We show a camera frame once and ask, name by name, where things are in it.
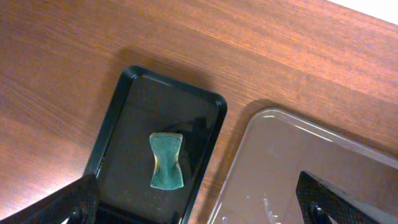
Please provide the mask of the green scrubbing sponge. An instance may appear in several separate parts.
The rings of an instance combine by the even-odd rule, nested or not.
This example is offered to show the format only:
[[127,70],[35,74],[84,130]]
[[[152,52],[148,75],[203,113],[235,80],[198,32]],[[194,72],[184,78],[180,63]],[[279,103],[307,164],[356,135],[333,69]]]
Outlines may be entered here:
[[150,148],[155,165],[150,186],[159,190],[177,190],[184,187],[179,153],[183,135],[179,133],[152,133]]

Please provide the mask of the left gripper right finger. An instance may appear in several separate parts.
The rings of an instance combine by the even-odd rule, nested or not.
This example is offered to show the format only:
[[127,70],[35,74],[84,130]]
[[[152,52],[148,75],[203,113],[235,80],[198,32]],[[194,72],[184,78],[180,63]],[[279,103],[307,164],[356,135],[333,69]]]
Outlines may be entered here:
[[348,199],[341,189],[305,170],[299,175],[295,193],[305,224],[382,222],[371,212],[365,212],[357,201]]

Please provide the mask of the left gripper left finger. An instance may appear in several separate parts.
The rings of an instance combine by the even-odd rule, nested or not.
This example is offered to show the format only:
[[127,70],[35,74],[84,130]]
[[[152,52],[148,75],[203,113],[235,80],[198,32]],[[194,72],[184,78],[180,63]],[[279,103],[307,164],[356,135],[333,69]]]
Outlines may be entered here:
[[88,174],[1,223],[94,223],[99,201],[96,176]]

